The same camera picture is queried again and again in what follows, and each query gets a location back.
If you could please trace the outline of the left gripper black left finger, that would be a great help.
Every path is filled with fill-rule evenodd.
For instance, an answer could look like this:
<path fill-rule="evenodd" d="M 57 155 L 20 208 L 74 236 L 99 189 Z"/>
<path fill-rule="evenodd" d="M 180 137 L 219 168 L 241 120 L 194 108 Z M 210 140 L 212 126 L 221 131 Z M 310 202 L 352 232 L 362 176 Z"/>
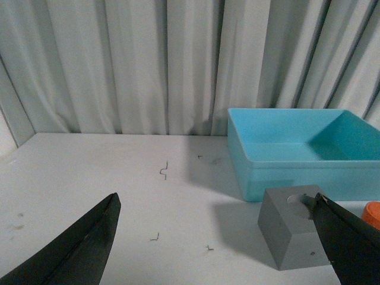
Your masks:
<path fill-rule="evenodd" d="M 120 212 L 118 194 L 108 195 L 39 252 L 1 277 L 1 284 L 99 284 Z"/>

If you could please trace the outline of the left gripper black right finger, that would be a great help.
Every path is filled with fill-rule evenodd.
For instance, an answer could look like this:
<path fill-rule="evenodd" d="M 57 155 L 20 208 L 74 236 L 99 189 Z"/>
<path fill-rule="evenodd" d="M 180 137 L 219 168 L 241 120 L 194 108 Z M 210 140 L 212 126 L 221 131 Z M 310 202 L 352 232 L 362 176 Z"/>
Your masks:
<path fill-rule="evenodd" d="M 311 216 L 341 284 L 379 284 L 379 230 L 317 193 Z"/>

